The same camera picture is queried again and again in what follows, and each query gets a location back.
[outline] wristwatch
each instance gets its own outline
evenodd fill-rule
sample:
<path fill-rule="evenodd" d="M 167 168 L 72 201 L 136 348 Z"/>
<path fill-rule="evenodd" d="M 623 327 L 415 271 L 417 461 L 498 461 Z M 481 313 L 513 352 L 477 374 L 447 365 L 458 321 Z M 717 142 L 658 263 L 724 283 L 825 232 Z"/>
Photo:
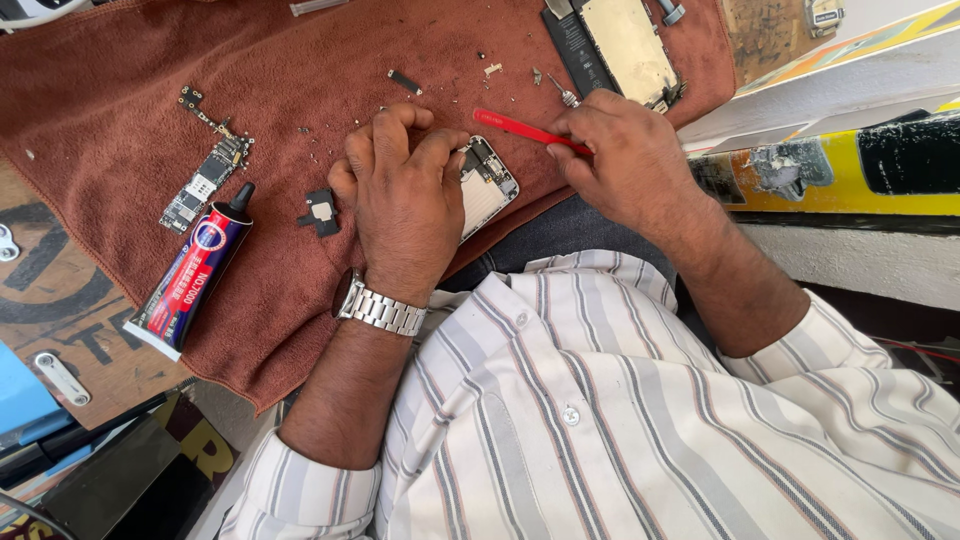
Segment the wristwatch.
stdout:
<path fill-rule="evenodd" d="M 333 305 L 340 307 L 337 319 L 357 319 L 400 335 L 417 335 L 426 317 L 422 307 L 407 306 L 369 290 L 356 268 L 348 268 L 340 279 Z"/>

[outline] phone display assembly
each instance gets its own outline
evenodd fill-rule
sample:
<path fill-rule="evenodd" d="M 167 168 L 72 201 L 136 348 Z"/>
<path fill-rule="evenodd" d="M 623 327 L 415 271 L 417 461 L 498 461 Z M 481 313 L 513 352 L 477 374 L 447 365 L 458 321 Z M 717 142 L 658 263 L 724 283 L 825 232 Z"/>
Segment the phone display assembly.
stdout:
<path fill-rule="evenodd" d="M 460 170 L 467 217 L 460 236 L 463 244 L 516 198 L 520 186 L 484 137 L 472 136 L 460 152 L 467 155 Z"/>

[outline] shirt cuff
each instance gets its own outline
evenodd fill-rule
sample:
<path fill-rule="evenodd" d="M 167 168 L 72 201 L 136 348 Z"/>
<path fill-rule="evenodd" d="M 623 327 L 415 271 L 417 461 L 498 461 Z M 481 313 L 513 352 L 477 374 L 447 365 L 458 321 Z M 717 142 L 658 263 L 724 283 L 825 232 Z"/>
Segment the shirt cuff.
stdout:
<path fill-rule="evenodd" d="M 297 454 L 272 431 L 256 451 L 246 503 L 282 522 L 334 528 L 370 521 L 380 463 L 366 471 L 327 467 Z"/>
<path fill-rule="evenodd" d="M 783 338 L 746 358 L 721 356 L 737 377 L 767 384 L 810 371 L 834 367 L 889 368 L 890 356 L 817 295 L 810 297 L 804 320 Z"/>

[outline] tube cap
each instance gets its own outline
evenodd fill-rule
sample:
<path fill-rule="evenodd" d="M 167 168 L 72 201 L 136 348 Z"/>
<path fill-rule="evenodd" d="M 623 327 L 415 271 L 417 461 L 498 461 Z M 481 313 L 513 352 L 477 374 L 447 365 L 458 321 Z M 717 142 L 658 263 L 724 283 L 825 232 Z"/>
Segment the tube cap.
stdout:
<path fill-rule="evenodd" d="M 247 182 L 246 184 L 243 184 L 243 187 L 240 188 L 240 191 L 237 191 L 237 194 L 234 195 L 233 199 L 230 200 L 229 206 L 238 212 L 246 211 L 247 203 L 253 196 L 254 189 L 256 189 L 256 186 L 253 185 L 253 182 Z"/>

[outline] work mat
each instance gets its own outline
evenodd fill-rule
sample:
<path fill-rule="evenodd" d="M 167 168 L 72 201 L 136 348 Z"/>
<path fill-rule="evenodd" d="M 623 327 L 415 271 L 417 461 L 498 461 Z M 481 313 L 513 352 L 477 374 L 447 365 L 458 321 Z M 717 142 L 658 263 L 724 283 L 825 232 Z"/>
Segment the work mat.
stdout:
<path fill-rule="evenodd" d="M 684 0 L 686 16 L 661 29 L 689 81 L 667 114 L 675 125 L 733 96 L 718 2 Z M 352 0 L 295 18 L 278 0 L 119 0 L 0 37 L 0 151 L 140 305 L 185 239 L 157 219 L 220 140 L 178 105 L 180 89 L 196 88 L 209 117 L 230 116 L 234 133 L 249 132 L 250 166 L 213 200 L 256 183 L 253 228 L 181 361 L 261 412 L 306 379 L 336 328 L 337 281 L 364 264 L 349 209 L 339 209 L 333 236 L 295 223 L 357 122 L 412 102 L 435 112 L 438 126 L 485 136 L 519 181 L 519 197 L 450 271 L 569 194 L 541 144 L 470 119 L 481 107 L 545 126 L 564 110 L 545 77 L 533 83 L 535 66 L 572 88 L 542 9 L 541 0 Z M 503 71 L 487 79 L 491 63 Z M 390 69 L 423 94 L 388 79 Z"/>

